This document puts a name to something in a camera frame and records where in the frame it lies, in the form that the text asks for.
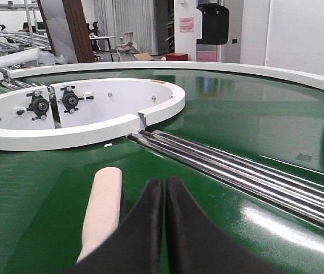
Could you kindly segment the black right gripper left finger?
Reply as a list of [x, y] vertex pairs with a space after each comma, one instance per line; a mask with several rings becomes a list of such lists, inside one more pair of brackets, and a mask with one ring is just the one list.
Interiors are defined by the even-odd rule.
[[130, 213], [115, 232], [65, 273], [159, 273], [164, 190], [149, 179]]

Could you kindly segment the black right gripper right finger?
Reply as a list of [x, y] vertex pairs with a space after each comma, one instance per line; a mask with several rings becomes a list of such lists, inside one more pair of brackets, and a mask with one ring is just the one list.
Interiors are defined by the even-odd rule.
[[177, 176], [167, 179], [165, 225], [171, 273], [279, 273], [225, 234]]

